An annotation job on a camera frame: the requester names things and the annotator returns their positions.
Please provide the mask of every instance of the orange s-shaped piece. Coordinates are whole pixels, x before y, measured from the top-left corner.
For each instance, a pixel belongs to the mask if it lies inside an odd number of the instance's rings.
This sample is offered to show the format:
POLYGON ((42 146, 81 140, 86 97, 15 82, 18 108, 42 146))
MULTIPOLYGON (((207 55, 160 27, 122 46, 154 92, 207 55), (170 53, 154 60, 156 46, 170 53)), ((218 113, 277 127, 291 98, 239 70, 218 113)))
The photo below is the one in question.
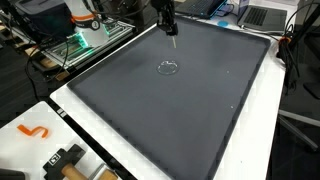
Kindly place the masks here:
POLYGON ((42 126, 38 126, 32 130, 29 130, 27 129, 24 125, 20 124, 18 127, 17 127, 21 132, 23 132, 24 134, 28 135, 28 136, 32 136, 34 135, 37 131, 39 132, 40 130, 43 130, 43 134, 42 134, 42 138, 46 138, 47 135, 48 135, 48 129, 45 128, 45 127, 42 127, 42 126))

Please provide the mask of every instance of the white table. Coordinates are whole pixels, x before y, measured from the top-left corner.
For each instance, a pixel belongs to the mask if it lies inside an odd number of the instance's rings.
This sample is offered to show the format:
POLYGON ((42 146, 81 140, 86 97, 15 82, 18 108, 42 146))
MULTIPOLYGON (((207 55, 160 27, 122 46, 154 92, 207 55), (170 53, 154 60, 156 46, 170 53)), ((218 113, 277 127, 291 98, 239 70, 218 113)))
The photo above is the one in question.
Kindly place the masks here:
MULTIPOLYGON (((254 4, 286 9, 289 17, 297 8, 258 0, 254 4)), ((220 20, 228 21, 230 24, 228 28, 239 29, 235 24, 236 17, 232 15, 204 21, 217 24, 220 20)), ((260 180, 266 177, 285 75, 281 60, 275 58, 277 43, 273 42, 252 85, 215 180, 260 180)), ((50 97, 137 179, 168 179, 162 171, 86 106, 66 85, 50 97)))
POLYGON ((27 180, 44 179, 43 165, 60 149, 68 151, 73 144, 86 151, 76 168, 89 177, 103 160, 56 114, 45 102, 40 102, 0 129, 0 168, 22 171, 27 180), (42 132, 30 137, 17 129, 48 128, 47 138, 42 132))

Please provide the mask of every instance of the white surface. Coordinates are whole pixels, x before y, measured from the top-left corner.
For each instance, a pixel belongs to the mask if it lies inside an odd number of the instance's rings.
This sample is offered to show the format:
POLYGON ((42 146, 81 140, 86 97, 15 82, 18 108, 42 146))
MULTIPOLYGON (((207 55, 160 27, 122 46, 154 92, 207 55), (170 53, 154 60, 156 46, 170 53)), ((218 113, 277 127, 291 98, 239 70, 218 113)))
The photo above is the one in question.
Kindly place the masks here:
MULTIPOLYGON (((266 2, 263 5, 286 9, 288 16, 295 11, 292 6, 274 2, 266 2)), ((217 24, 220 20, 228 21, 230 24, 228 28, 239 29, 235 25, 236 17, 232 15, 201 21, 217 24)), ((276 43, 273 43, 250 90, 214 177, 215 180, 260 180, 266 177, 285 75, 281 60, 275 58, 276 51, 276 43)), ((66 85, 50 97, 137 179, 169 179, 86 106, 66 85)))
POLYGON ((75 166, 85 176, 103 163, 103 160, 45 103, 40 102, 0 129, 0 168, 18 170, 27 180, 44 179, 43 165, 60 148, 69 150, 73 144, 86 151, 75 166), (28 129, 43 126, 49 129, 46 139, 42 132, 26 136, 17 129, 23 124, 28 129))

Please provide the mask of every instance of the laptop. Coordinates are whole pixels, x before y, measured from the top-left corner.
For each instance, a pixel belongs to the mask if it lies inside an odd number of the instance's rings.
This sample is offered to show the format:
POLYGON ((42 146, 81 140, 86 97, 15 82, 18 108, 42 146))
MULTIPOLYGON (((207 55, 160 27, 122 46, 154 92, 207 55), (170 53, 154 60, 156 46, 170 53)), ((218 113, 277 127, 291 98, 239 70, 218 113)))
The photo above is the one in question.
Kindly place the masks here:
POLYGON ((259 31, 283 32, 287 11, 249 5, 250 0, 240 0, 238 25, 259 31))
POLYGON ((210 19, 226 0, 186 0, 175 8, 176 13, 210 19))

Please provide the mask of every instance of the robotic end effector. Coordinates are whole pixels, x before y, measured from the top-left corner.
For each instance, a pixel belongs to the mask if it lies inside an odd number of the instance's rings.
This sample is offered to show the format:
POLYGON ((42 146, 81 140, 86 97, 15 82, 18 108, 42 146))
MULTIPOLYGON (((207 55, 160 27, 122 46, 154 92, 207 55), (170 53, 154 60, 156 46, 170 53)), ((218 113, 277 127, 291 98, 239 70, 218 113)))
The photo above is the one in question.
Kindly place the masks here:
POLYGON ((168 36, 178 35, 178 25, 174 22, 174 1, 173 0, 151 0, 151 6, 158 13, 158 28, 166 32, 168 36))

